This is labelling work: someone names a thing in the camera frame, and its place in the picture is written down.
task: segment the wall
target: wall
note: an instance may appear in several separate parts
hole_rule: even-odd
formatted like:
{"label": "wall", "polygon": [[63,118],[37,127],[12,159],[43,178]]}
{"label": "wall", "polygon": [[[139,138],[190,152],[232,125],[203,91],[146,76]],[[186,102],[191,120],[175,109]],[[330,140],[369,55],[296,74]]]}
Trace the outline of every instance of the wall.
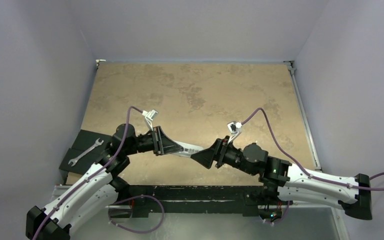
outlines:
{"label": "wall", "polygon": [[[296,80],[323,170],[384,171],[384,1],[330,0],[296,58]],[[384,186],[384,178],[372,181]],[[372,221],[346,217],[352,240],[384,239],[384,192]]]}
{"label": "wall", "polygon": [[66,1],[0,0],[0,239],[49,201],[95,69]]}
{"label": "wall", "polygon": [[328,0],[70,0],[96,59],[294,59]]}

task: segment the beige table surface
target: beige table surface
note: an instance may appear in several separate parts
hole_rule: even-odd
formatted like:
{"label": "beige table surface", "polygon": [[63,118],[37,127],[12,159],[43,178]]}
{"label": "beige table surface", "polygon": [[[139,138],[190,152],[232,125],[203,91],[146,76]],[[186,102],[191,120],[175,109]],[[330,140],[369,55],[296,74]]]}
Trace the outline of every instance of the beige table surface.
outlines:
{"label": "beige table surface", "polygon": [[[153,121],[173,140],[208,148],[229,135],[227,123],[244,121],[263,107],[280,145],[306,168],[314,169],[299,105],[288,69],[282,64],[139,64],[102,63],[81,128],[114,134],[126,121],[127,109],[159,112]],[[144,117],[131,112],[136,134],[147,132]],[[269,155],[289,160],[274,144],[261,112],[243,127],[237,148],[257,142]],[[141,185],[260,185],[225,164],[206,169],[176,155],[156,157],[151,152],[129,156],[120,174]]]}

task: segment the white wall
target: white wall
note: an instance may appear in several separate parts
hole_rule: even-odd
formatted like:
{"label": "white wall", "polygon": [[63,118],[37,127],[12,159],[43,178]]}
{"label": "white wall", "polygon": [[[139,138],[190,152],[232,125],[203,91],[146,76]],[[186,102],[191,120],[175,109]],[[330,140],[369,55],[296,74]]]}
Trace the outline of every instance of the white wall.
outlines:
{"label": "white wall", "polygon": [[0,239],[49,201],[95,69],[65,0],[0,0]]}
{"label": "white wall", "polygon": [[285,61],[328,0],[70,0],[96,59]]}
{"label": "white wall", "polygon": [[[383,172],[384,1],[330,0],[296,67],[323,170]],[[372,221],[346,217],[352,240],[384,239],[384,192],[372,193],[372,205]]]}

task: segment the wrench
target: wrench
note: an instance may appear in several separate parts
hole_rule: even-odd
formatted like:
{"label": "wrench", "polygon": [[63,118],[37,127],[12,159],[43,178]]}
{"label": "wrench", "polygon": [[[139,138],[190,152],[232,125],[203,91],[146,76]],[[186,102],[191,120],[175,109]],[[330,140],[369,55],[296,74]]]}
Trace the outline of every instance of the wrench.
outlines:
{"label": "wrench", "polygon": [[104,140],[100,141],[100,138],[98,138],[91,147],[86,149],[84,152],[82,152],[76,158],[73,158],[70,161],[68,161],[68,165],[72,164],[71,167],[74,167],[74,165],[76,165],[77,161],[79,161],[81,158],[83,158],[86,154],[88,154],[90,151],[92,151],[96,147],[101,146],[103,143],[104,143]]}

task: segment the robotic arm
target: robotic arm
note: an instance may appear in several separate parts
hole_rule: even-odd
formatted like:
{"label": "robotic arm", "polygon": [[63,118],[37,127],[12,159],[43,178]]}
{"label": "robotic arm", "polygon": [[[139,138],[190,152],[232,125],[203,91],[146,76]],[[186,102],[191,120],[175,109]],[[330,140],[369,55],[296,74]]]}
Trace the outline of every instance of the robotic arm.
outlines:
{"label": "robotic arm", "polygon": [[[249,175],[259,175],[258,181],[263,186],[244,196],[250,201],[267,205],[289,201],[312,202],[343,209],[346,215],[353,218],[372,219],[371,191],[351,187],[369,188],[367,175],[360,173],[355,177],[345,177],[306,170],[308,176],[298,165],[269,156],[256,143],[244,149],[236,148],[233,140],[242,132],[240,122],[229,123],[227,126],[232,136],[218,138],[206,149],[174,141],[165,135],[160,126],[152,126],[157,114],[155,110],[142,112],[149,128],[143,135],[136,136],[135,128],[130,124],[120,125],[100,158],[80,180],[43,208],[35,206],[27,213],[26,236],[32,240],[39,230],[35,240],[69,240],[70,235],[99,210],[116,200],[132,197],[129,184],[118,175],[129,165],[129,155],[150,151],[156,156],[176,154],[188,157],[207,169],[216,162],[216,168],[227,164]],[[103,166],[105,170],[97,173]],[[340,182],[344,186],[317,178]],[[272,214],[263,212],[260,216],[273,220]]]}

